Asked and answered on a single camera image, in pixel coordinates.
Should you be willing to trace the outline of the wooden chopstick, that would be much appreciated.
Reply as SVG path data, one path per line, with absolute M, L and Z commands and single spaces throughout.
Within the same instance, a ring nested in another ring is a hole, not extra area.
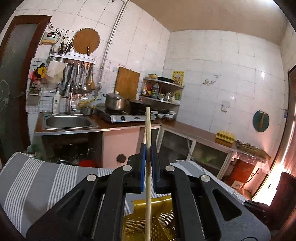
M 146 177 L 146 204 L 145 204 L 145 240 L 151 240 L 151 187 L 152 187 L 152 173 L 151 173 L 151 109 L 146 107 L 146 121 L 145 121 L 145 145 L 146 145 L 146 165 L 145 165 L 145 177 Z

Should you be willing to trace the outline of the yellow perforated utensil caddy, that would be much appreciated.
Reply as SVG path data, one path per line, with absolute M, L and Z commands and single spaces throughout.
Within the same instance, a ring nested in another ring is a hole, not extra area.
M 122 240 L 146 240 L 146 202 L 133 200 L 133 211 L 123 217 Z M 175 218 L 171 196 L 151 199 L 150 240 L 176 240 Z

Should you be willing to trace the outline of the yellow egg tray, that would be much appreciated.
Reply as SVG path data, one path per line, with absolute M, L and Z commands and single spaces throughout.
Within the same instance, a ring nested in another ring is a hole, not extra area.
M 233 144 L 236 140 L 234 134 L 227 131 L 222 131 L 222 130 L 217 132 L 217 134 L 215 135 L 215 138 L 231 144 Z

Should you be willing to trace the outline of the steel gas stove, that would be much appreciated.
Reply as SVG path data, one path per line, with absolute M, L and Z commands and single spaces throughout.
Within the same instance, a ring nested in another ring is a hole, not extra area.
M 109 123 L 131 123 L 146 121 L 145 114 L 133 114 L 124 111 L 114 111 L 106 108 L 98 108 L 97 113 Z

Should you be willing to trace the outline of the steel sink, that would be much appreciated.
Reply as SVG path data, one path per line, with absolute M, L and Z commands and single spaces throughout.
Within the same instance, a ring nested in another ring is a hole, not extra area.
M 53 130 L 74 130 L 97 128 L 95 121 L 85 115 L 49 115 L 43 118 L 42 128 Z

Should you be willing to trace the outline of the steel cooking pot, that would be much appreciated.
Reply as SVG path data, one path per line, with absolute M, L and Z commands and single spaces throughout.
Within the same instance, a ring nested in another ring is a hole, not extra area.
M 124 111 L 128 101 L 128 98 L 122 97 L 118 91 L 103 94 L 103 97 L 105 98 L 105 108 L 113 111 Z

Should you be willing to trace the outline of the black wok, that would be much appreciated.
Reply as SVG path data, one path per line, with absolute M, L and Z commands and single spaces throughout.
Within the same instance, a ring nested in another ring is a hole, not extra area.
M 145 103 L 142 100 L 129 100 L 129 106 L 131 113 L 144 115 L 146 107 L 151 107 L 151 104 Z

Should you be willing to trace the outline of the white soap bottle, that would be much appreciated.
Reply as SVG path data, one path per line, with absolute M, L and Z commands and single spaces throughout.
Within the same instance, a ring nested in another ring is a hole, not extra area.
M 57 90 L 56 94 L 53 97 L 53 106 L 52 106 L 52 113 L 53 114 L 59 114 L 59 112 L 60 112 L 60 98 L 61 98 L 60 93 Z

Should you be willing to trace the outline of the rectangular wooden cutting board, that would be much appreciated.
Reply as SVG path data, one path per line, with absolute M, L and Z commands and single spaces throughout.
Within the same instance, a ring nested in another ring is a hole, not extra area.
M 119 67 L 114 91 L 117 91 L 125 99 L 136 99 L 139 78 L 139 73 Z

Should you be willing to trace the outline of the round wooden board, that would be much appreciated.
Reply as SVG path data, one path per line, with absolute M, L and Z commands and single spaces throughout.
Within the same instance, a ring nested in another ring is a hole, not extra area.
M 99 43 L 99 33 L 93 28 L 82 28 L 72 39 L 74 51 L 88 56 L 98 48 Z

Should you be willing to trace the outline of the dark brown door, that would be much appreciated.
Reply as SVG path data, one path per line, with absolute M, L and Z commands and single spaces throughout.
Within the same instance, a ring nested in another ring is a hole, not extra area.
M 50 16 L 15 16 L 1 42 L 1 163 L 30 145 L 26 90 L 32 58 Z

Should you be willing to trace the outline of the green round wall plaque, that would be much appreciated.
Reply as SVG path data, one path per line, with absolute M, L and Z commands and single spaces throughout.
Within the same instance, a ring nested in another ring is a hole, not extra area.
M 257 132 L 265 132 L 269 127 L 269 115 L 258 110 L 253 116 L 252 124 Z

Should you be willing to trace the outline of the corner wall shelf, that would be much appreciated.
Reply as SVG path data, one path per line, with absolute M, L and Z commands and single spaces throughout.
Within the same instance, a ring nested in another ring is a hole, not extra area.
M 146 102 L 157 102 L 164 105 L 180 106 L 184 85 L 175 83 L 165 77 L 142 79 L 140 99 Z

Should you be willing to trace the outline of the wall utensil rack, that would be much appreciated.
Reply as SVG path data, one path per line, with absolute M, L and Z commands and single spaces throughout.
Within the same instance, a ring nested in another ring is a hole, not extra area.
M 92 92 L 92 73 L 96 64 L 95 58 L 74 52 L 49 54 L 49 60 L 66 64 L 63 77 L 58 87 L 64 98 L 70 94 L 88 95 Z

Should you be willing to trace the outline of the yellow wall poster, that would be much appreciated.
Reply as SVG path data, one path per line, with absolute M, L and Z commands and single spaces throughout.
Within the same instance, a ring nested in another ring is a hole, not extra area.
M 173 71 L 172 78 L 173 83 L 178 86 L 184 86 L 184 71 Z

